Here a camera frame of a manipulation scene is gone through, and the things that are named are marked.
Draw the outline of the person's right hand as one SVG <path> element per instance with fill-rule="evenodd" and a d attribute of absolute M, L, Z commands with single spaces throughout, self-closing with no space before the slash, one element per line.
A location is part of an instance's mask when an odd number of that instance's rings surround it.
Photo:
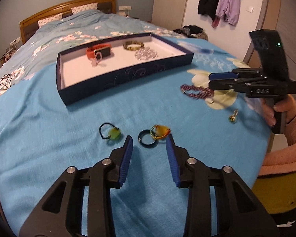
<path fill-rule="evenodd" d="M 291 122 L 296 116 L 296 100 L 290 94 L 280 102 L 277 102 L 274 106 L 269 106 L 266 103 L 266 99 L 261 98 L 261 106 L 263 111 L 263 116 L 268 124 L 272 127 L 276 124 L 275 112 L 286 113 L 286 123 Z"/>

